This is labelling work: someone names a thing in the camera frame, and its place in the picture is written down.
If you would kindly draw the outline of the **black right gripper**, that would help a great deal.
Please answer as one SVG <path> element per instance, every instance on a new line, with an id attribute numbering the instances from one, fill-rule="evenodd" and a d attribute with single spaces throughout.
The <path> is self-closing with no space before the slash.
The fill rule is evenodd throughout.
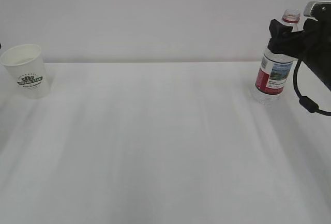
<path id="1" fill-rule="evenodd" d="M 302 31 L 293 32 L 276 19 L 269 25 L 268 49 L 304 63 L 327 88 L 330 88 L 330 22 L 306 19 Z"/>

